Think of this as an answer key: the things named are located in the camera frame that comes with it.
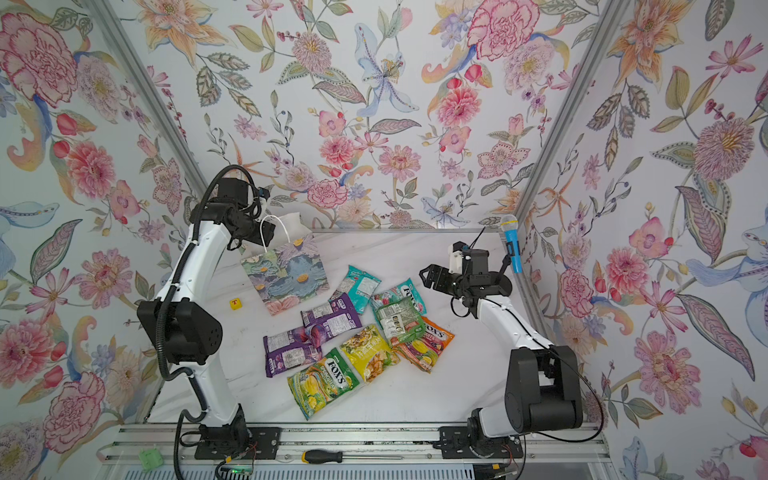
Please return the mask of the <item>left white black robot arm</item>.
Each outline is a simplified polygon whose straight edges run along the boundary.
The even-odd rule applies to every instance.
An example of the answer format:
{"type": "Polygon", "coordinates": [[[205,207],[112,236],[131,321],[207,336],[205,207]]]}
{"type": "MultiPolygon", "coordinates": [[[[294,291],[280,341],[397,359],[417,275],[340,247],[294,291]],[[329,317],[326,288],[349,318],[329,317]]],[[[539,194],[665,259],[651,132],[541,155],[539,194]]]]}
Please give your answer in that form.
{"type": "Polygon", "coordinates": [[[224,167],[193,209],[189,236],[170,279],[137,307],[162,379],[185,377],[198,401],[199,414],[183,411],[182,420],[198,425],[201,441],[218,453],[245,450],[252,435],[219,359],[223,325],[201,302],[225,252],[245,242],[266,247],[272,241],[275,228],[261,218],[269,196],[245,167],[224,167]]]}

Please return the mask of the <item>green snack packet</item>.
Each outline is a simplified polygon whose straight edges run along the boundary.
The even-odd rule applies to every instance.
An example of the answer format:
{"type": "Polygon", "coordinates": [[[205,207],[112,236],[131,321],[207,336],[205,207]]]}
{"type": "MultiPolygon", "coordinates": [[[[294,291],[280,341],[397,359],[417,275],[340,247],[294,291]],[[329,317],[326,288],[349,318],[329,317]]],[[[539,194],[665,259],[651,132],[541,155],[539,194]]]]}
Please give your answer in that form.
{"type": "Polygon", "coordinates": [[[374,314],[391,347],[419,340],[426,333],[426,323],[411,299],[376,306],[374,314]]]}

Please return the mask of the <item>orange Fox's fruits candy bag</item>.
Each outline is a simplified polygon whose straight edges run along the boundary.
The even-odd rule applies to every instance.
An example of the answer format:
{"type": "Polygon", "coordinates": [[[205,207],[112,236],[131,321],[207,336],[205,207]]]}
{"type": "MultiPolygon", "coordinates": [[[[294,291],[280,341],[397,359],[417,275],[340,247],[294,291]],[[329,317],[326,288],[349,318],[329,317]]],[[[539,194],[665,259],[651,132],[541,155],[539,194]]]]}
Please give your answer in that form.
{"type": "Polygon", "coordinates": [[[422,318],[425,325],[424,334],[410,342],[401,343],[393,348],[402,359],[425,373],[431,373],[439,357],[455,338],[454,334],[427,317],[422,318]]]}

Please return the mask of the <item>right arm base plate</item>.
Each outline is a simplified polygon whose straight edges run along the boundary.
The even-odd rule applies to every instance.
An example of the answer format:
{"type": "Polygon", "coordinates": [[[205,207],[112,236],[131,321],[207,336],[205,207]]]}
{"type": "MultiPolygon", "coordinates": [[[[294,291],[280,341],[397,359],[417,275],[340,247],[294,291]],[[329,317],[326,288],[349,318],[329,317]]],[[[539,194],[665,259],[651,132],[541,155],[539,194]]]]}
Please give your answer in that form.
{"type": "Polygon", "coordinates": [[[488,438],[468,426],[442,426],[432,446],[444,459],[522,459],[522,443],[509,437],[488,438]]]}

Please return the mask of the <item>floral paper gift bag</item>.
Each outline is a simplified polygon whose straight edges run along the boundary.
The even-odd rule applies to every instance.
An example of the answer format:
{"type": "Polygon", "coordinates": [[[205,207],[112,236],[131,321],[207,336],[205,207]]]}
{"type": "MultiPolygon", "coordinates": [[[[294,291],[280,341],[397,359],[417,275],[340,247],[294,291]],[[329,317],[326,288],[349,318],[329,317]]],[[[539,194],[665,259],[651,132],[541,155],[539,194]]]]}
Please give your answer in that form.
{"type": "Polygon", "coordinates": [[[241,266],[267,312],[275,316],[327,291],[329,283],[312,231],[298,213],[267,215],[257,230],[266,246],[241,260],[241,266]]]}

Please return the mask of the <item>teal Fox's candy bag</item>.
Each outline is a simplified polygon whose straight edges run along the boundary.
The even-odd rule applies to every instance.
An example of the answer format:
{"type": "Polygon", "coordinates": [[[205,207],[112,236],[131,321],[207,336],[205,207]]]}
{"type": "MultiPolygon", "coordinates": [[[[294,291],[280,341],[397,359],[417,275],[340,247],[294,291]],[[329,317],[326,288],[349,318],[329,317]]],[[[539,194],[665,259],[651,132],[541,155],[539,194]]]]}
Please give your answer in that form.
{"type": "Polygon", "coordinates": [[[416,286],[412,279],[405,280],[397,286],[384,290],[382,292],[375,293],[370,303],[374,310],[377,310],[385,305],[399,302],[403,299],[409,299],[416,310],[422,315],[427,315],[426,304],[416,289],[416,286]]]}

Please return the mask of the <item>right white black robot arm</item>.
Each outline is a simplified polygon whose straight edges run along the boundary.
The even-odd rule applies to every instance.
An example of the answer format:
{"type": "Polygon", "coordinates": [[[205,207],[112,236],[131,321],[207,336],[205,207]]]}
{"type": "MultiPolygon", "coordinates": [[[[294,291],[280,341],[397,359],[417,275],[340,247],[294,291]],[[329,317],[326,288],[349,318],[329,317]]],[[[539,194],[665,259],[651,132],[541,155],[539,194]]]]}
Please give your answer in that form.
{"type": "Polygon", "coordinates": [[[506,276],[512,264],[506,254],[493,271],[488,251],[459,242],[448,267],[430,264],[419,271],[425,288],[459,300],[508,354],[503,397],[468,419],[474,436],[483,440],[576,429],[583,423],[575,353],[545,338],[515,309],[506,276]]]}

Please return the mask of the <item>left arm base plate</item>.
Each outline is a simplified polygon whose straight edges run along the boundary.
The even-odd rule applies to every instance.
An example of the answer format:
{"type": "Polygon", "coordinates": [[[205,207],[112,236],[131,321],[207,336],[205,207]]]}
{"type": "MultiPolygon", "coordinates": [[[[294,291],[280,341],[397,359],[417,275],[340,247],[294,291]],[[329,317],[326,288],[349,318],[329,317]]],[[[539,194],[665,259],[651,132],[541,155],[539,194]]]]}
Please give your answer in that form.
{"type": "Polygon", "coordinates": [[[196,446],[196,460],[235,459],[275,460],[282,429],[279,427],[200,427],[200,440],[196,446]]]}

